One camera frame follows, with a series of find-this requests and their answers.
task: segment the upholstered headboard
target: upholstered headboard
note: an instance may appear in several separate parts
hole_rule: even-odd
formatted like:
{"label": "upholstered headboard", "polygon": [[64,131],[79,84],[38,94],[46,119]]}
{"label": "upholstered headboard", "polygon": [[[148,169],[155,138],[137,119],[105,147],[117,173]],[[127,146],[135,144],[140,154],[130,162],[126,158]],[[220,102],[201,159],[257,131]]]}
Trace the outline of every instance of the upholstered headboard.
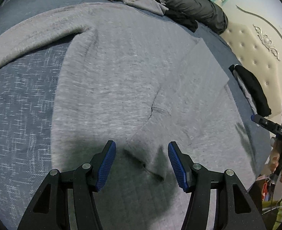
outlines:
{"label": "upholstered headboard", "polygon": [[270,120],[282,120],[282,34],[265,18],[234,5],[223,10],[229,24],[221,37],[241,64],[259,80],[272,114]]}

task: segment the metal pivot screw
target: metal pivot screw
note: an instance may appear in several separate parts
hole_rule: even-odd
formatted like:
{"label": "metal pivot screw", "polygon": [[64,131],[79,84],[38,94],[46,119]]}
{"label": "metal pivot screw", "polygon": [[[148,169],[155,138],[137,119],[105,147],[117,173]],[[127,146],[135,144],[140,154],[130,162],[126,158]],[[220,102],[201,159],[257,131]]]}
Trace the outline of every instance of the metal pivot screw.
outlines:
{"label": "metal pivot screw", "polygon": [[227,173],[229,176],[233,176],[233,175],[234,175],[234,171],[232,171],[232,170],[227,170],[226,173]]}
{"label": "metal pivot screw", "polygon": [[56,174],[58,174],[58,170],[51,170],[51,171],[49,172],[49,174],[50,174],[50,175],[56,175]]}
{"label": "metal pivot screw", "polygon": [[91,167],[91,164],[89,164],[89,163],[84,163],[83,165],[82,165],[82,168],[84,169],[84,170],[87,170],[87,169],[89,169]]}
{"label": "metal pivot screw", "polygon": [[196,170],[200,170],[201,167],[202,167],[202,165],[200,165],[199,163],[193,164],[193,168],[196,169]]}

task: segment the blue finger pad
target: blue finger pad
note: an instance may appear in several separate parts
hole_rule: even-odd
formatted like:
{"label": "blue finger pad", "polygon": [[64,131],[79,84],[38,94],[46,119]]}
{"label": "blue finger pad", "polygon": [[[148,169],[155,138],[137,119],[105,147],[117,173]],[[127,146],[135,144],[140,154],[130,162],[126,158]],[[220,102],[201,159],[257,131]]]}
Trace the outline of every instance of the blue finger pad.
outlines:
{"label": "blue finger pad", "polygon": [[171,143],[168,145],[168,156],[176,176],[177,183],[180,188],[185,192],[188,189],[186,172],[176,154],[176,151]]}
{"label": "blue finger pad", "polygon": [[112,163],[115,158],[115,153],[116,153],[116,145],[115,142],[112,142],[104,160],[102,161],[102,165],[100,166],[97,172],[97,182],[95,185],[97,191],[99,191],[102,187],[105,186],[108,174],[110,172]]}

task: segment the tufted headboard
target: tufted headboard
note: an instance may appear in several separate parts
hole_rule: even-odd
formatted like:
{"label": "tufted headboard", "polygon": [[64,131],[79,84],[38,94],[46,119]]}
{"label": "tufted headboard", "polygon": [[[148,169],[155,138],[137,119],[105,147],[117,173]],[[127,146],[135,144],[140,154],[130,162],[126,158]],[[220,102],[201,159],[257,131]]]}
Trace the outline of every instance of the tufted headboard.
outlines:
{"label": "tufted headboard", "polygon": [[241,64],[259,80],[272,110],[269,119],[282,121],[282,34],[260,15],[234,6],[228,28],[220,36]]}

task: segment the blue bedsheet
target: blue bedsheet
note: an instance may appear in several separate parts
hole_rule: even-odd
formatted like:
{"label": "blue bedsheet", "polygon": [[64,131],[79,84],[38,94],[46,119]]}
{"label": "blue bedsheet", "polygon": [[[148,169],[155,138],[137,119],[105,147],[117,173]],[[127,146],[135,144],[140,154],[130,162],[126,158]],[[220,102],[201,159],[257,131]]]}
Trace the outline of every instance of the blue bedsheet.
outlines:
{"label": "blue bedsheet", "polygon": [[[39,13],[83,2],[108,1],[11,0],[0,9],[0,34]],[[144,13],[171,21],[167,17]],[[228,75],[228,85],[251,142],[255,172],[259,173],[270,152],[270,138],[267,131],[251,122],[252,110],[228,70],[230,65],[240,63],[221,37],[203,24],[199,23],[198,26],[195,33],[185,30],[204,39]],[[0,219],[8,229],[16,229],[23,213],[10,207],[12,200],[19,200],[19,208],[26,208],[38,185],[51,169],[53,101],[62,60],[71,39],[72,36],[61,39],[0,69]],[[29,177],[33,177],[31,184],[28,183]]]}

